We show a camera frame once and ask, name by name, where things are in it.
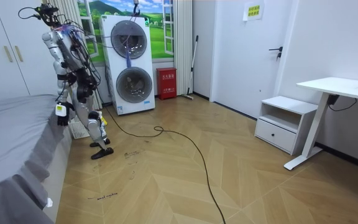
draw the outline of window mural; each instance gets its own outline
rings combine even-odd
[[[94,44],[95,40],[98,43],[102,43],[101,38],[97,36],[100,35],[100,17],[101,15],[131,16],[134,9],[134,2],[133,0],[77,0],[77,2],[84,30],[95,34],[95,36],[91,35],[87,37],[86,40],[89,53],[94,53],[94,62],[104,62],[103,46],[101,46],[101,44]],[[150,27],[153,59],[173,58],[172,54],[167,54],[165,51],[165,49],[172,49],[172,46],[170,40],[164,42],[162,8],[162,0],[139,0],[138,9],[140,9],[140,17],[145,18]],[[166,35],[168,35],[171,33],[172,26],[170,24],[166,25],[169,25],[165,27]]]

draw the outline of blue strap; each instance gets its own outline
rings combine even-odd
[[[129,56],[129,47],[128,47],[128,39],[127,39],[127,53],[126,53],[126,59],[127,59],[127,68],[131,68],[131,58]]]

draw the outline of blue sky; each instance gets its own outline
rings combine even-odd
[[[133,0],[100,0],[110,6],[114,6],[120,11],[133,11]],[[162,13],[162,0],[139,0],[139,6],[141,12],[154,12]]]

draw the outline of drawer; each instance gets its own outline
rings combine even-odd
[[[296,134],[258,119],[255,135],[292,152]]]

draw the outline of red fire extinguisher box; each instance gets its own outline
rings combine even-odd
[[[157,69],[157,91],[160,100],[177,97],[177,70],[175,68]]]

